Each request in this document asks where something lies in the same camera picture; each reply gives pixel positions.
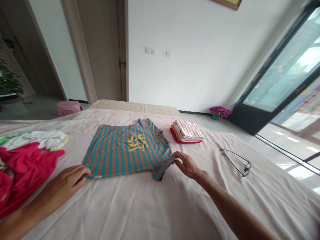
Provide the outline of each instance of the eyeglasses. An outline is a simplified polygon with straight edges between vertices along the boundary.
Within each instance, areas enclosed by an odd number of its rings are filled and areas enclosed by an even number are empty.
[[[226,149],[220,149],[220,151],[232,152],[232,151],[226,150]],[[246,176],[249,175],[249,173],[250,173],[250,168],[251,168],[251,163],[250,163],[247,159],[241,157],[243,160],[245,160],[245,161],[247,162],[246,166],[244,167],[244,173],[242,173],[242,172],[233,164],[233,162],[230,160],[230,158],[229,158],[226,154],[223,153],[222,155],[225,155],[225,156],[229,159],[229,161],[232,163],[232,165],[238,170],[238,172],[239,172],[243,177],[246,177]]]

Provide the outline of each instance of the pink stool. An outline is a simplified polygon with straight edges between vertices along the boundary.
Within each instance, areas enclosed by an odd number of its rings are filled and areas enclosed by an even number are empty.
[[[58,116],[62,117],[72,112],[82,111],[82,107],[78,101],[63,101],[57,104]]]

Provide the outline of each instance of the tiled floor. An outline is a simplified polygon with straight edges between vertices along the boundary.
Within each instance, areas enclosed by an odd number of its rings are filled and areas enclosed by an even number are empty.
[[[242,129],[224,119],[215,121],[210,116],[182,114],[185,118],[193,120],[196,124],[220,132],[230,132],[248,143],[252,148],[258,149],[262,155],[268,158],[272,163],[278,165],[293,177],[303,182],[308,188],[320,194],[320,176],[303,167],[291,158],[270,147],[258,138],[251,136]]]
[[[270,123],[258,134],[301,159],[312,156],[319,152],[320,149],[319,145],[300,138],[295,134]]]
[[[57,103],[63,98],[35,95],[25,98],[33,104],[23,103],[20,99],[6,101],[0,112],[0,120],[50,120],[58,117]],[[87,109],[89,104],[81,104]]]

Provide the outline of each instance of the mattress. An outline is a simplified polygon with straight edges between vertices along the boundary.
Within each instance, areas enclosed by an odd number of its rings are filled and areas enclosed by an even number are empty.
[[[163,130],[173,152],[190,155],[201,169],[206,170],[279,239],[316,238],[319,195],[233,134],[199,127],[205,137],[203,143],[175,143],[170,125],[182,117],[88,109],[49,121],[1,122],[0,135],[54,129],[67,133],[69,141],[63,148],[66,154],[58,159],[50,180],[64,168],[81,164],[99,125],[131,125],[139,118],[150,118]],[[250,174],[241,177],[220,149],[231,150],[250,161]],[[245,163],[240,158],[227,155],[239,169],[244,168]],[[162,182],[156,182],[150,172],[87,179],[83,188],[23,239],[237,238],[209,195],[172,165]]]
[[[105,100],[105,99],[101,99],[94,102],[92,105],[90,105],[89,108],[90,109],[101,108],[101,109],[124,110],[124,111],[155,113],[155,114],[161,114],[161,115],[182,117],[182,114],[175,107]]]

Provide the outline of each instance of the white wall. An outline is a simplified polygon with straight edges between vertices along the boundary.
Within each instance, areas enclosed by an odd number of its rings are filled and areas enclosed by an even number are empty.
[[[87,101],[61,0],[29,2],[67,98]]]
[[[129,0],[129,101],[196,112],[230,107],[303,3],[243,0],[234,11],[210,0]]]

